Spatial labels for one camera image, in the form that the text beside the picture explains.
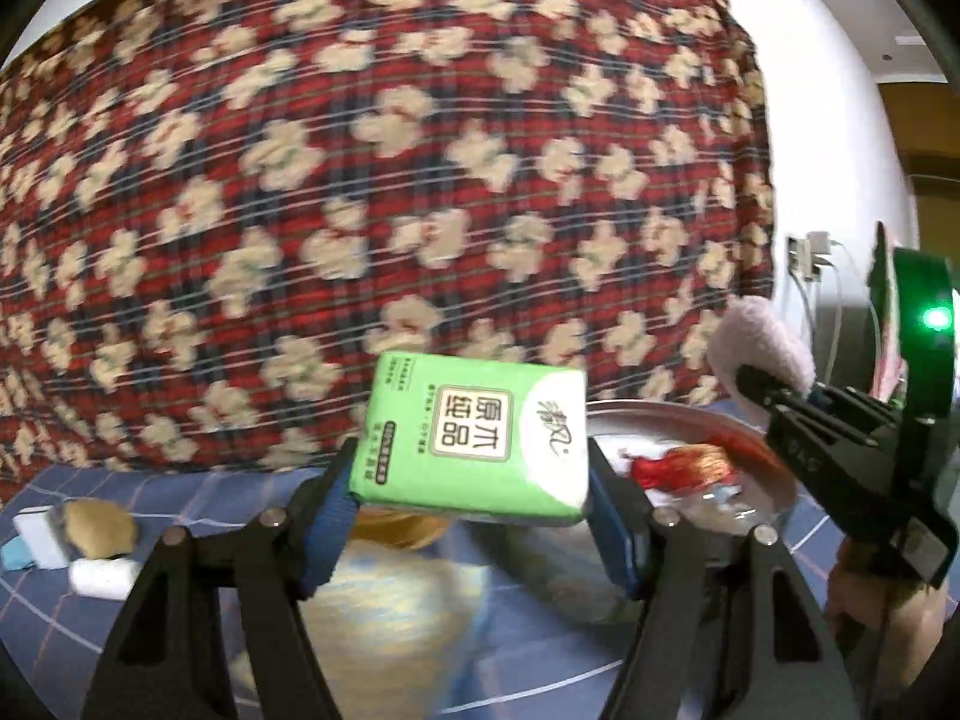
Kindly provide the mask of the person right hand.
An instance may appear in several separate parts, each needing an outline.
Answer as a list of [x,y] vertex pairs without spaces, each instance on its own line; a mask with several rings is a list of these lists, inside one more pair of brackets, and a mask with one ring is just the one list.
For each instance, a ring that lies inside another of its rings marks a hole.
[[871,553],[872,548],[852,539],[841,541],[828,574],[828,621],[835,631],[843,619],[874,632],[887,624],[882,655],[901,668],[919,668],[939,644],[953,610],[949,582],[935,589],[882,578],[867,569]]

